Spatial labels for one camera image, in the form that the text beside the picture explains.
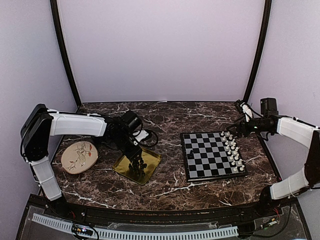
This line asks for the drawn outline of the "gold square tray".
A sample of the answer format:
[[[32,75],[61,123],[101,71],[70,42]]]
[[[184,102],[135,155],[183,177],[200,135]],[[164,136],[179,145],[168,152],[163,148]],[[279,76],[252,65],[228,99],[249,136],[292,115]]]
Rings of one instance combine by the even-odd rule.
[[[144,147],[141,149],[141,159],[143,160],[143,164],[146,165],[143,169],[143,173],[137,173],[134,171],[133,164],[124,154],[116,160],[112,169],[139,185],[145,185],[161,162],[162,156]]]

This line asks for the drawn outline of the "black silver chess board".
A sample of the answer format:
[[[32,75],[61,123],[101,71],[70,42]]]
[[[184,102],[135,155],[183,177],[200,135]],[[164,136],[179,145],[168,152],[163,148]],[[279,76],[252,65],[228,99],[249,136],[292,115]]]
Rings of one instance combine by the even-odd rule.
[[[227,155],[222,153],[223,143],[220,133],[221,131],[180,134],[185,174],[188,182],[230,179],[248,175],[246,166],[244,172],[232,173]],[[188,159],[191,150],[193,150],[194,158]]]

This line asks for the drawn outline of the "black chess pawn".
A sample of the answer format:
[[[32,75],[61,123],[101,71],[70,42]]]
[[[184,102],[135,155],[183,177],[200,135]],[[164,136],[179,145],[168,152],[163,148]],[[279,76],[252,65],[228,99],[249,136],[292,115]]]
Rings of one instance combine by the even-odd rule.
[[[188,156],[188,159],[193,159],[194,158],[194,151],[191,150],[187,156]]]

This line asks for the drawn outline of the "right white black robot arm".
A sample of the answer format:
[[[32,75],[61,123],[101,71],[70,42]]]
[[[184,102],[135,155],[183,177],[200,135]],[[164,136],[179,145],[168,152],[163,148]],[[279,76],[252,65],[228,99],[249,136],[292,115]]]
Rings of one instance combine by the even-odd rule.
[[[297,117],[279,114],[275,98],[260,100],[260,113],[255,112],[244,100],[234,103],[241,114],[226,131],[235,137],[257,134],[266,141],[268,136],[284,138],[272,144],[272,150],[279,150],[278,163],[283,167],[293,167],[287,176],[263,188],[255,205],[255,213],[266,217],[281,201],[295,198],[311,189],[320,187],[320,127]]]

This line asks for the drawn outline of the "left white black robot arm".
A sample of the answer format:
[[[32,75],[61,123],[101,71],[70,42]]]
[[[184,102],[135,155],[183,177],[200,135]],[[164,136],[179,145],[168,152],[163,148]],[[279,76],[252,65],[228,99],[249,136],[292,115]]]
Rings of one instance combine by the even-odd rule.
[[[142,142],[151,135],[143,129],[140,117],[131,110],[112,117],[58,111],[37,104],[20,130],[20,156],[29,164],[35,182],[52,202],[51,210],[60,218],[67,218],[71,208],[61,199],[63,193],[52,168],[49,144],[51,138],[59,137],[58,144],[61,145],[65,137],[73,136],[109,140],[137,168],[142,157]]]

